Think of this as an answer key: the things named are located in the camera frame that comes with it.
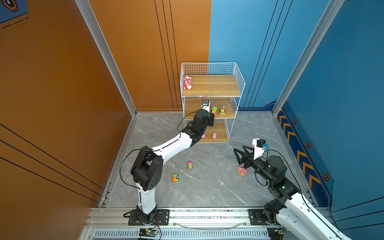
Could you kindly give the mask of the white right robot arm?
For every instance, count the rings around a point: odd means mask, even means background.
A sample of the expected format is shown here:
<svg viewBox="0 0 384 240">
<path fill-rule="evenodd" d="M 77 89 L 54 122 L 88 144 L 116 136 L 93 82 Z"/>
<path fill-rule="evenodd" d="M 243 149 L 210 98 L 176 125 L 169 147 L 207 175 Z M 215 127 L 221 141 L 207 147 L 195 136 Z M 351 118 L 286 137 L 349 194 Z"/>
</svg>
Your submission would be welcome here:
<svg viewBox="0 0 384 240">
<path fill-rule="evenodd" d="M 299 183 L 286 177 L 290 169 L 286 159 L 278 154 L 263 159 L 263 148 L 244 146 L 234 149 L 238 164 L 244 169 L 252 168 L 262 177 L 274 200 L 263 211 L 264 221 L 280 225 L 300 240 L 347 240 L 348 236 L 337 229 L 303 195 Z"/>
</svg>

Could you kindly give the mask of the green orange toy truck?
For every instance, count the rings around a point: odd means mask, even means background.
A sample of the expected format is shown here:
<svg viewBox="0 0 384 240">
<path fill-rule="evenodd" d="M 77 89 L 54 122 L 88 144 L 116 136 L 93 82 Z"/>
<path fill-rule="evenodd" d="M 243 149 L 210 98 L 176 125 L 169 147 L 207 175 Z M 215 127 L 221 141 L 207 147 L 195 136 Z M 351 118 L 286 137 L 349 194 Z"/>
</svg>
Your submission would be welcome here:
<svg viewBox="0 0 384 240">
<path fill-rule="evenodd" d="M 211 111 L 211 113 L 214 114 L 214 115 L 216 116 L 216 114 L 217 114 L 217 110 L 218 110 L 217 107 L 212 107 L 212 111 Z"/>
</svg>

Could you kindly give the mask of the white wire wooden shelf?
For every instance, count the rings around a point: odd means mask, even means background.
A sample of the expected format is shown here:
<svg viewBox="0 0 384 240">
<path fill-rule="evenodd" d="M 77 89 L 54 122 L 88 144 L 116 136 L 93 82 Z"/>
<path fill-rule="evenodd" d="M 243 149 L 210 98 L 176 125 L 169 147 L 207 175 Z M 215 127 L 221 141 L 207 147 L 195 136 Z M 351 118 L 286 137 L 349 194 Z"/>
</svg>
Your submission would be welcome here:
<svg viewBox="0 0 384 240">
<path fill-rule="evenodd" d="M 192 89 L 184 90 L 184 78 L 191 76 Z M 203 100 L 210 100 L 217 107 L 215 123 L 206 130 L 201 143 L 226 143 L 230 139 L 240 101 L 245 89 L 245 79 L 237 63 L 182 63 L 180 89 L 183 106 L 184 126 L 194 119 L 194 112 L 202 108 Z M 226 115 L 220 116 L 220 106 L 226 106 Z"/>
</svg>

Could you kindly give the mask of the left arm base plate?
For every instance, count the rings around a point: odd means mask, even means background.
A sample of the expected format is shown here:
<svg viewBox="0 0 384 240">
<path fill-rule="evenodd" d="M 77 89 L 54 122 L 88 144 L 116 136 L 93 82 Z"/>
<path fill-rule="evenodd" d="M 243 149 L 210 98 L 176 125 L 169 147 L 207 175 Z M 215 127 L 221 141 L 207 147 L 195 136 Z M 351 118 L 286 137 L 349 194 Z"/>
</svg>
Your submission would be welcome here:
<svg viewBox="0 0 384 240">
<path fill-rule="evenodd" d="M 140 209 L 134 209 L 129 214 L 129 226 L 159 225 L 167 226 L 170 220 L 170 210 L 154 209 L 148 215 L 144 214 Z"/>
</svg>

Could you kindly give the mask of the green grey toy truck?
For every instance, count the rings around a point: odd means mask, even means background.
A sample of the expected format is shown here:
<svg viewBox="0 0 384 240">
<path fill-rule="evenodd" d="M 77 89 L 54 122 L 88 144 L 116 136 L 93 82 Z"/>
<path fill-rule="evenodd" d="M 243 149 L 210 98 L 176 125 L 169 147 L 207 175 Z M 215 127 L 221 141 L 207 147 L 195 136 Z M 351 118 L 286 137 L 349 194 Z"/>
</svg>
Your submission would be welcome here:
<svg viewBox="0 0 384 240">
<path fill-rule="evenodd" d="M 220 116 L 225 116 L 226 115 L 226 106 L 225 105 L 221 105 L 220 106 L 219 114 L 220 114 Z"/>
</svg>

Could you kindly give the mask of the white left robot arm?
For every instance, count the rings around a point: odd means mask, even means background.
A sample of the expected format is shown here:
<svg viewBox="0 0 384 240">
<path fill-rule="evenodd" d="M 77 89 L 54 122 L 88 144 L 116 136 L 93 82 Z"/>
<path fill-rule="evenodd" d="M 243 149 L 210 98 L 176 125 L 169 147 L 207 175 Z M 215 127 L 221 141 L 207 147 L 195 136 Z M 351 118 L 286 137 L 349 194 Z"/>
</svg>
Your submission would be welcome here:
<svg viewBox="0 0 384 240">
<path fill-rule="evenodd" d="M 194 114 L 194 119 L 171 140 L 157 147 L 145 146 L 139 149 L 131 175 L 139 194 L 139 203 L 135 212 L 145 224 L 152 224 L 157 220 L 155 187 L 161 180 L 164 164 L 180 152 L 198 143 L 207 127 L 214 125 L 215 115 L 209 111 L 199 109 Z"/>
</svg>

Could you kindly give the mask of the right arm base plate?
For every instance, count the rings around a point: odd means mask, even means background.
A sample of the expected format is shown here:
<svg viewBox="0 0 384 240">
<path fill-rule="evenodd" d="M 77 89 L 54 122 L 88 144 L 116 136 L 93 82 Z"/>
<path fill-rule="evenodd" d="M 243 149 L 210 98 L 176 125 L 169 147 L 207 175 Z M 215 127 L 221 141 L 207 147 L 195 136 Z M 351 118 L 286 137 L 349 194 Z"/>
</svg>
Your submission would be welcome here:
<svg viewBox="0 0 384 240">
<path fill-rule="evenodd" d="M 277 212 L 266 209 L 249 209 L 249 220 L 252 226 L 279 225 Z"/>
</svg>

